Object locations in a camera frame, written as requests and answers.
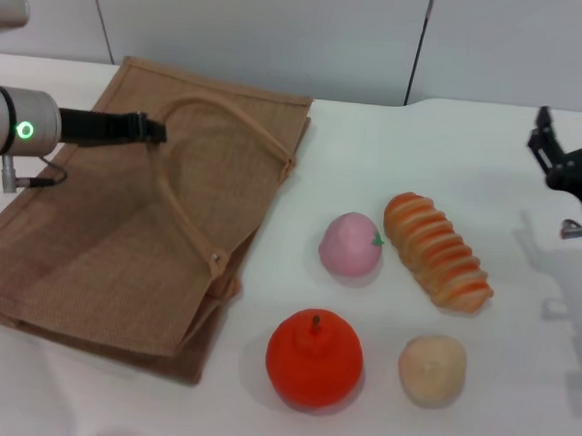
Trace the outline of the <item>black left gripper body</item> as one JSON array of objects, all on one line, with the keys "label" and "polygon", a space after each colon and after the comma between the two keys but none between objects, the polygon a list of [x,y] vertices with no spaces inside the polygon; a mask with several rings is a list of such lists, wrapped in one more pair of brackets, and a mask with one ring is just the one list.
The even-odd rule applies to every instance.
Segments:
[{"label": "black left gripper body", "polygon": [[60,109],[60,142],[105,145],[141,143],[147,140],[146,118],[139,113],[105,114]]}]

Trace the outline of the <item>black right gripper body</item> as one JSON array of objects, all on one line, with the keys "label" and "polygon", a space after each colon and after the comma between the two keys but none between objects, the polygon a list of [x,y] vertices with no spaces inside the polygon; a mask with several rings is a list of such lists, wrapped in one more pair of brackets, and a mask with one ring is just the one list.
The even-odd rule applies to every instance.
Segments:
[{"label": "black right gripper body", "polygon": [[552,143],[549,160],[552,168],[546,175],[548,188],[566,191],[582,202],[582,148],[565,152],[556,141]]}]

